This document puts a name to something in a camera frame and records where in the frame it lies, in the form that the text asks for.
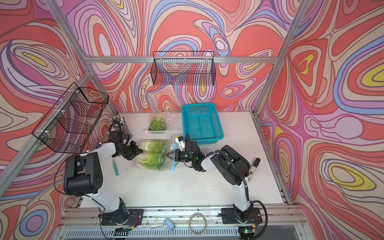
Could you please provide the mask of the chinese cabbage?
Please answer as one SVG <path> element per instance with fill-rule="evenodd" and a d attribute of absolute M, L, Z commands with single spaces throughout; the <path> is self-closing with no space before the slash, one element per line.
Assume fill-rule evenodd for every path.
<path fill-rule="evenodd" d="M 167 145 L 165 140 L 145 140 L 140 143 L 140 148 L 148 153 L 161 153 Z"/>
<path fill-rule="evenodd" d="M 140 154 L 135 159 L 138 167 L 160 171 L 165 165 L 165 155 L 159 153 Z"/>

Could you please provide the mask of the clear zip-top bag blue seal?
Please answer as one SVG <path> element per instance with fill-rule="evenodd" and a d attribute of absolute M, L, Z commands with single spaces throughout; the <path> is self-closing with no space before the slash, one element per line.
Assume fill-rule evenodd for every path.
<path fill-rule="evenodd" d="M 171 135 L 167 139 L 143 139 L 138 147 L 143 152 L 133 158 L 137 168 L 152 171 L 171 171 L 174 168 L 175 138 Z"/>

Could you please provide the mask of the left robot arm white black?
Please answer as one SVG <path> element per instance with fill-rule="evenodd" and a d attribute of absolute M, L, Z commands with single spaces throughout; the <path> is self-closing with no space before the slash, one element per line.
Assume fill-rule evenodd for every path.
<path fill-rule="evenodd" d="M 104 176 L 99 154 L 112 161 L 119 156 L 130 161 L 143 152 L 136 142 L 125 141 L 122 131 L 112 131 L 109 139 L 99 143 L 94 150 L 66 159 L 65 194 L 82 197 L 95 204 L 100 210 L 99 217 L 103 223 L 109 226 L 125 225 L 130 217 L 129 212 L 122 198 L 103 187 Z"/>

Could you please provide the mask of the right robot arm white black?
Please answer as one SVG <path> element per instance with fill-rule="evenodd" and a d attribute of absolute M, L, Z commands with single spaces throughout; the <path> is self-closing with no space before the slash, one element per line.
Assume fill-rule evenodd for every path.
<path fill-rule="evenodd" d="M 251 165 L 243 156 L 228 145 L 204 154 L 196 141 L 176 139 L 175 142 L 177 147 L 172 152 L 166 153 L 166 158 L 172 159 L 175 163 L 191 163 L 191 168 L 197 172 L 218 170 L 232 186 L 233 207 L 223 208 L 219 214 L 224 224 L 263 223 L 260 209 L 255 208 L 254 203 L 260 204 L 264 211 L 266 208 L 261 201 L 250 200 L 246 178 L 250 174 Z"/>

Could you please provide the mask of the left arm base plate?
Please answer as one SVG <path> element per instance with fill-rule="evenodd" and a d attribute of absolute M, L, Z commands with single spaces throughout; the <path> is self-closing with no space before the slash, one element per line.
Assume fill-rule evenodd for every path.
<path fill-rule="evenodd" d="M 126 212 L 116 210 L 111 213 L 100 213 L 102 226 L 138 226 L 141 225 L 144 209 L 128 209 Z"/>

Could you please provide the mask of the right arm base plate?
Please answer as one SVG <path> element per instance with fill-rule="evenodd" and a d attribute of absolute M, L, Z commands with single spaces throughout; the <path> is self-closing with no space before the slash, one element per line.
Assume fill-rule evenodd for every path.
<path fill-rule="evenodd" d="M 264 222 L 259 208 L 251 208 L 250 211 L 245 212 L 235 208 L 222 208 L 219 216 L 224 224 L 252 224 L 257 226 Z"/>

